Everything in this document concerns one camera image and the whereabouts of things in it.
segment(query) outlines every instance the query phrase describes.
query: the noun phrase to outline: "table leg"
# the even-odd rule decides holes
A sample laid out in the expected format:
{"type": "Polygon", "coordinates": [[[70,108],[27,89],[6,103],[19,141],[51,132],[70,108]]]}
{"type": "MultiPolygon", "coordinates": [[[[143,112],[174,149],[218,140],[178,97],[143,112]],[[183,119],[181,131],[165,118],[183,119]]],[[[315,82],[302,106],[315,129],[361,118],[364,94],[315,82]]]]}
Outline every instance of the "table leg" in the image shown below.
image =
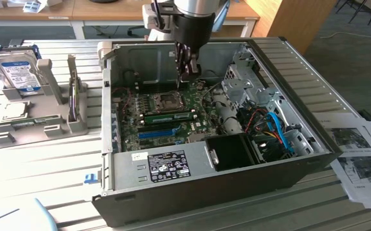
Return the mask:
{"type": "Polygon", "coordinates": [[[85,39],[83,22],[82,21],[70,21],[70,25],[73,28],[74,39],[83,40],[85,39]]]}
{"type": "Polygon", "coordinates": [[[251,31],[253,31],[253,27],[254,27],[254,20],[249,20],[246,21],[245,25],[243,25],[243,29],[242,29],[242,33],[241,33],[241,37],[250,37],[251,35],[251,31]]]}

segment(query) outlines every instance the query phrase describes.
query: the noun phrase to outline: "circuit board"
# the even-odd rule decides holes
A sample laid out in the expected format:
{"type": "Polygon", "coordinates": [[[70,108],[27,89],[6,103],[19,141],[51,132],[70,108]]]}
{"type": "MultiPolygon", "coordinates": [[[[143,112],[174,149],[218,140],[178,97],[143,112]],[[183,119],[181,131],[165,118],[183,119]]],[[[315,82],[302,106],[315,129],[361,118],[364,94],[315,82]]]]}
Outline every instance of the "circuit board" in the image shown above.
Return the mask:
{"type": "Polygon", "coordinates": [[[119,109],[121,151],[189,143],[215,135],[210,122],[210,117],[217,117],[215,111],[206,107],[207,116],[201,105],[206,90],[207,87],[197,82],[189,83],[181,91],[153,94],[139,94],[135,89],[117,91],[113,101],[119,109]]]}

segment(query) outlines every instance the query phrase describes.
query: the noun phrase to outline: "white cable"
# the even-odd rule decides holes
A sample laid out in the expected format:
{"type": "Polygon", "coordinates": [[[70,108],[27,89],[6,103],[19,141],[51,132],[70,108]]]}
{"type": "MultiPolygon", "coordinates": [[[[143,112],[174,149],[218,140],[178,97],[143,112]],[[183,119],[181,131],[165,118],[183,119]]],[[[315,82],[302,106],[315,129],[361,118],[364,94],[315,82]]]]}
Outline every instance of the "white cable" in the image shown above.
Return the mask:
{"type": "Polygon", "coordinates": [[[335,33],[333,33],[331,35],[329,35],[329,36],[326,36],[326,37],[318,37],[318,38],[319,38],[319,39],[329,39],[329,38],[331,38],[331,37],[333,37],[334,35],[337,35],[337,34],[346,34],[346,35],[354,35],[354,36],[371,38],[369,35],[358,35],[358,34],[351,34],[351,33],[346,33],[346,32],[335,32],[335,33]]]}

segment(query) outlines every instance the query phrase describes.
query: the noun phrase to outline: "metal table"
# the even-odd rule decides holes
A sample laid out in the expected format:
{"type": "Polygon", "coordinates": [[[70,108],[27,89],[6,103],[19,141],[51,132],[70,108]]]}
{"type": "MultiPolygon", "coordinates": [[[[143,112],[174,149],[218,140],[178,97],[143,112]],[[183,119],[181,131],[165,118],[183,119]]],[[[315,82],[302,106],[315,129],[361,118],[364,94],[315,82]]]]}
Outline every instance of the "metal table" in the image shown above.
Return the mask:
{"type": "MultiPolygon", "coordinates": [[[[254,39],[311,112],[355,111],[306,61],[278,38],[254,39]]],[[[66,57],[75,55],[77,71],[87,83],[86,135],[0,150],[0,197],[21,201],[35,197],[63,231],[79,230],[371,230],[371,209],[351,203],[327,168],[309,174],[286,190],[210,206],[170,217],[106,227],[90,202],[99,185],[82,185],[85,173],[101,166],[101,69],[98,40],[27,40],[42,58],[53,61],[58,82],[69,75],[66,57]]]]}

